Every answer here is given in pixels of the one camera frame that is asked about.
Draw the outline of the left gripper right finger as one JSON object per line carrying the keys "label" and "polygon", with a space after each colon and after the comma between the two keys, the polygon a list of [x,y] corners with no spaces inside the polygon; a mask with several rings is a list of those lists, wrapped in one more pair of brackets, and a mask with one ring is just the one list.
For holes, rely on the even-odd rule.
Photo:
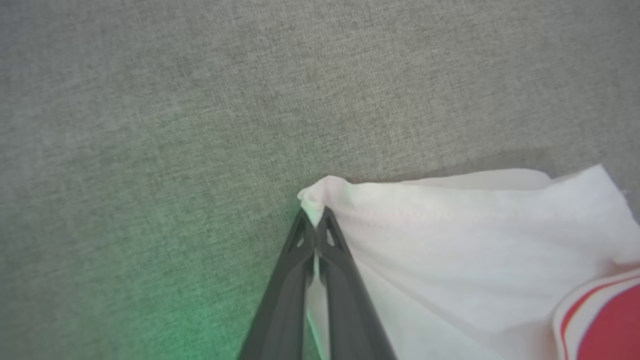
{"label": "left gripper right finger", "polygon": [[315,231],[319,276],[326,289],[330,359],[395,360],[391,342],[333,210]]}

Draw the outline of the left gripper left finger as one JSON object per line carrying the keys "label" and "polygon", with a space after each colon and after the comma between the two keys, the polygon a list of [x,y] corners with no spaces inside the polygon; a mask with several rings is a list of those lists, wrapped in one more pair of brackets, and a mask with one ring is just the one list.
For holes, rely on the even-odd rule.
{"label": "left gripper left finger", "polygon": [[300,209],[238,354],[240,360],[304,357],[307,290],[314,276],[314,227]]}

